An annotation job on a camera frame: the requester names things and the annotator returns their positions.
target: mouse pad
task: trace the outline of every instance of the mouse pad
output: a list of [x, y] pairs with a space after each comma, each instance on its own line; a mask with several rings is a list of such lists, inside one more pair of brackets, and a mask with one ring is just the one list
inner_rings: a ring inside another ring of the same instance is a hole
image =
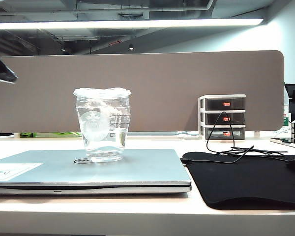
[[[237, 159], [204, 152], [189, 152], [183, 158]], [[295, 155], [285, 155], [282, 159], [294, 160]], [[287, 162], [248, 155], [233, 164], [193, 162], [187, 167], [211, 208], [295, 210], [295, 171]]]

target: drawer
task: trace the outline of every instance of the drawer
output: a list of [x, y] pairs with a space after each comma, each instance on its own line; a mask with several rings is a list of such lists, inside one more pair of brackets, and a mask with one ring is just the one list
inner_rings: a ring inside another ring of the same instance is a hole
[[206, 111], [245, 110], [245, 98], [204, 98], [200, 100], [200, 108]]
[[[230, 118], [231, 125], [244, 125], [245, 124], [245, 113], [227, 113]], [[200, 120], [204, 122], [205, 125], [214, 125], [216, 119], [220, 113], [200, 113]], [[222, 114], [218, 119], [216, 125], [229, 125], [228, 117]]]
[[[200, 128], [200, 134], [204, 135], [207, 140], [213, 128], [203, 127]], [[233, 134], [235, 140], [245, 139], [245, 128], [233, 128]], [[210, 140], [232, 140], [231, 128], [214, 128], [211, 134]]]

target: black cable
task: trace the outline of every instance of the black cable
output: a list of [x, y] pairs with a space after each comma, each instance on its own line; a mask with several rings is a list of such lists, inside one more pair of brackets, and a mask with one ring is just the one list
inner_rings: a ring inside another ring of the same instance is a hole
[[[226, 117], [227, 117], [227, 120], [228, 120], [228, 124], [230, 126], [230, 129], [231, 129], [231, 133], [232, 133], [232, 140], [233, 140], [233, 146], [231, 147], [230, 150], [226, 150], [226, 151], [214, 151], [214, 150], [211, 150], [209, 149], [208, 147], [208, 143], [210, 141], [210, 138], [211, 138], [211, 135], [216, 127], [216, 124], [218, 122], [218, 120], [220, 119], [221, 115], [222, 114], [225, 114]], [[235, 146], [235, 138], [234, 138], [234, 132], [233, 132], [233, 128], [232, 128], [232, 124], [230, 122], [230, 117], [229, 115], [223, 111], [219, 114], [218, 118], [216, 119], [215, 123], [214, 123], [214, 126], [209, 134], [209, 137], [206, 141], [206, 148], [211, 151], [211, 152], [215, 152], [215, 154], [217, 155], [230, 155], [230, 156], [233, 156], [233, 157], [237, 157], [240, 155], [239, 158], [237, 158], [235, 161], [231, 161], [231, 162], [227, 162], [227, 161], [213, 161], [213, 160], [190, 160], [190, 159], [187, 159], [187, 158], [182, 158], [181, 161], [182, 163], [186, 164], [186, 163], [190, 163], [190, 162], [213, 162], [213, 163], [222, 163], [222, 164], [233, 164], [237, 161], [239, 161], [241, 158], [243, 158], [244, 156], [246, 156], [247, 153], [249, 152], [256, 152], [256, 153], [260, 153], [258, 155], [248, 155], [250, 157], [258, 157], [258, 158], [270, 158], [270, 159], [275, 159], [275, 160], [279, 160], [279, 161], [288, 161], [286, 159], [282, 159], [282, 158], [278, 158], [279, 157], [284, 157], [284, 152], [286, 151], [272, 151], [272, 150], [261, 150], [261, 149], [254, 149], [254, 146], [251, 146], [249, 148], [247, 147], [236, 147]]]
[[212, 161], [212, 160], [189, 160], [186, 158], [182, 158], [181, 161], [182, 163], [190, 163], [190, 162], [214, 162], [214, 163], [221, 163], [221, 164], [233, 164], [237, 161], [239, 161], [247, 152], [249, 152], [251, 149], [253, 149], [254, 146], [251, 146], [248, 148], [239, 158], [237, 158], [235, 161]]
[[230, 126], [230, 128], [231, 128], [231, 133], [232, 133], [232, 138], [233, 138], [233, 146], [235, 147], [235, 138], [234, 138], [233, 128], [232, 128], [232, 125], [231, 125], [231, 122], [230, 122], [231, 118], [228, 116], [228, 114], [227, 114], [226, 112], [221, 112], [220, 115], [217, 117], [217, 119], [216, 119], [216, 121], [215, 121], [215, 123], [214, 123], [214, 125], [213, 125], [213, 128], [212, 128], [212, 130], [211, 130], [211, 132], [210, 132], [210, 135], [208, 136], [208, 139], [207, 139], [207, 141], [206, 141], [206, 148], [207, 148], [209, 151], [211, 151], [211, 152], [215, 152], [215, 153], [221, 153], [221, 152], [210, 150], [210, 149], [208, 148], [208, 142], [209, 142], [209, 140], [210, 140], [210, 138], [211, 138], [211, 135], [212, 135], [212, 133], [213, 133], [215, 127], [216, 127], [216, 124], [217, 124], [217, 122], [218, 122], [218, 119], [220, 119], [220, 117], [221, 117], [222, 114], [225, 114], [226, 117], [227, 117], [228, 124], [229, 124], [229, 126]]

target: fluorescent light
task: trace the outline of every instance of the fluorescent light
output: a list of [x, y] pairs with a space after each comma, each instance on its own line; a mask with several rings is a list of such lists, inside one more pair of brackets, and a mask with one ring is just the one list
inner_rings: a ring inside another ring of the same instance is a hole
[[0, 30], [25, 29], [145, 29], [167, 27], [255, 26], [263, 19], [197, 19], [145, 21], [68, 21], [0, 23]]

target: clear plastic cup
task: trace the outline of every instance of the clear plastic cup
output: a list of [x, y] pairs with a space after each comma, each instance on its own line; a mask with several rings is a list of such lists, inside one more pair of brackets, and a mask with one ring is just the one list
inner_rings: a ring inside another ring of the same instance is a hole
[[76, 109], [87, 158], [94, 162], [122, 159], [130, 123], [129, 95], [124, 88], [79, 88]]

